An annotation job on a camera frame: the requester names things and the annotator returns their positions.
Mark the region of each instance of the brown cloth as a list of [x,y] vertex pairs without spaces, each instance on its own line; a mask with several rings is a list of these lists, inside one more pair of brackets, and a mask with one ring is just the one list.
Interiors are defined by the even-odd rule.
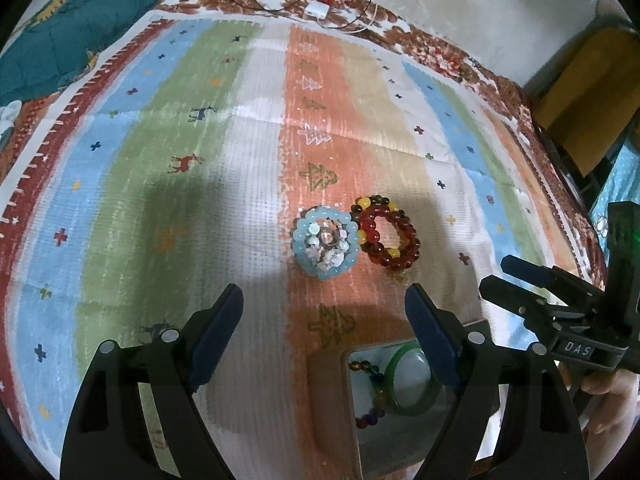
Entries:
[[640,107],[640,37],[597,31],[577,49],[551,90],[533,108],[546,134],[564,147],[582,175],[602,160]]

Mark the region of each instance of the bed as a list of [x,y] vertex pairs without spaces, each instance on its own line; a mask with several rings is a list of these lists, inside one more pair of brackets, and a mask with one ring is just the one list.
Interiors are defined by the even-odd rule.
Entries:
[[[160,0],[83,78],[25,104],[0,155],[0,399],[52,472],[100,342],[180,328],[227,283],[245,314],[196,404],[237,478],[265,480],[339,478],[314,444],[306,357],[412,338],[407,283],[518,348],[532,334],[478,295],[503,256],[602,284],[516,84],[380,6],[315,0],[322,20],[308,1]],[[411,217],[421,258],[403,276],[363,255],[306,276],[296,218],[370,194]]]

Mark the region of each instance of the light blue polka dot fabric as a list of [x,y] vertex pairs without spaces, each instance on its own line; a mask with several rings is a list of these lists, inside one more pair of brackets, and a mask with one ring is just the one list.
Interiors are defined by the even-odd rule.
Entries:
[[627,140],[616,159],[611,173],[591,209],[591,222],[598,233],[600,246],[609,263],[607,250],[607,205],[610,202],[632,201],[640,204],[640,153]]

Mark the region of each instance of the green stripe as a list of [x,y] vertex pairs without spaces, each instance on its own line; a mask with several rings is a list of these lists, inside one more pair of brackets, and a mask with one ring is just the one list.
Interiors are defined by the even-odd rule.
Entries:
[[[217,22],[203,32],[140,110],[104,177],[76,310],[81,376],[104,339],[135,345],[149,340],[141,326],[163,321],[182,326],[186,320],[194,258],[213,249],[199,247],[192,233],[219,185],[206,173],[216,174],[220,167],[227,123],[215,120],[211,110],[203,121],[188,117],[191,108],[222,110],[234,104],[246,46],[261,28]],[[235,36],[244,38],[232,41]],[[187,173],[168,173],[177,166],[172,156],[192,153],[203,163],[191,162]]]
[[527,221],[524,211],[520,208],[520,202],[514,192],[515,186],[513,181],[504,169],[500,160],[498,160],[494,151],[491,149],[491,146],[489,146],[489,143],[486,142],[478,124],[476,124],[474,118],[457,96],[456,92],[449,86],[440,82],[437,82],[437,85],[449,104],[451,104],[453,109],[456,111],[458,117],[462,119],[466,127],[476,137],[478,146],[480,146],[480,154],[482,155],[482,158],[484,158],[487,168],[489,169],[489,174],[495,182],[500,200],[502,200],[502,203],[504,204],[507,222],[509,222],[511,232],[513,232],[513,237],[522,250],[520,257],[533,264],[544,265],[545,257],[540,245],[538,244],[538,239],[535,233],[531,230],[531,225],[529,224],[529,221]]

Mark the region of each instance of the metal screw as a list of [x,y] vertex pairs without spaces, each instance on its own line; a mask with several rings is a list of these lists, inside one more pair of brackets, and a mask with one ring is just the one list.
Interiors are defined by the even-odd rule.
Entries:
[[162,341],[164,341],[165,343],[172,343],[180,337],[180,332],[174,330],[173,328],[170,328],[169,330],[165,330],[164,332],[162,332],[161,337]]
[[99,349],[101,354],[108,354],[112,352],[114,348],[116,348],[116,343],[114,343],[111,339],[107,339],[107,341],[104,341],[100,345]]
[[474,345],[481,345],[486,341],[484,336],[479,332],[469,332],[466,338],[469,339],[469,341],[471,341]]
[[533,350],[534,354],[546,354],[546,346],[544,346],[542,343],[533,343],[533,345],[531,345],[531,349]]

